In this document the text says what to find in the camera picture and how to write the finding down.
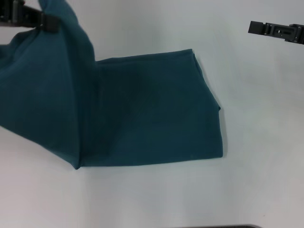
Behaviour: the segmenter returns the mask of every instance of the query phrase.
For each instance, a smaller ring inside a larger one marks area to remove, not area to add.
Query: teal cloth
[[[219,106],[192,50],[95,62],[64,0],[40,0],[59,33],[0,46],[0,125],[81,166],[222,157]]]

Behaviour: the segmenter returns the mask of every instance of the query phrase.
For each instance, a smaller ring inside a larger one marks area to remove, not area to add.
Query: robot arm
[[[37,28],[58,32],[60,19],[24,6],[24,0],[0,0],[0,26]]]
[[[287,42],[304,44],[304,25],[277,25],[252,21],[248,33],[285,39]]]

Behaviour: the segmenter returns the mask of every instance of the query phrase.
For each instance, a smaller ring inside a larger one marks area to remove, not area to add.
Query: dark green towel
[[[192,50],[94,60],[64,0],[41,0],[57,34],[0,46],[0,125],[81,166],[222,156],[219,106]]]

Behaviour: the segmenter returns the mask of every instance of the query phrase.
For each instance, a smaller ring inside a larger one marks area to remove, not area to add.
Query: black object
[[[60,19],[24,6],[24,0],[0,0],[0,26],[37,28],[58,32]]]
[[[258,228],[253,226],[191,227],[191,228]]]
[[[277,25],[252,21],[248,33],[285,39],[287,42],[304,44],[304,25]]]

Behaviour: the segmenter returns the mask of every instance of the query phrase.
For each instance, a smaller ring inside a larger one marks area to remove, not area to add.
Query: white table surface
[[[225,156],[76,171],[0,128],[1,228],[304,227],[304,46],[247,33],[251,20],[304,24],[303,1],[69,2],[96,60],[192,48]]]

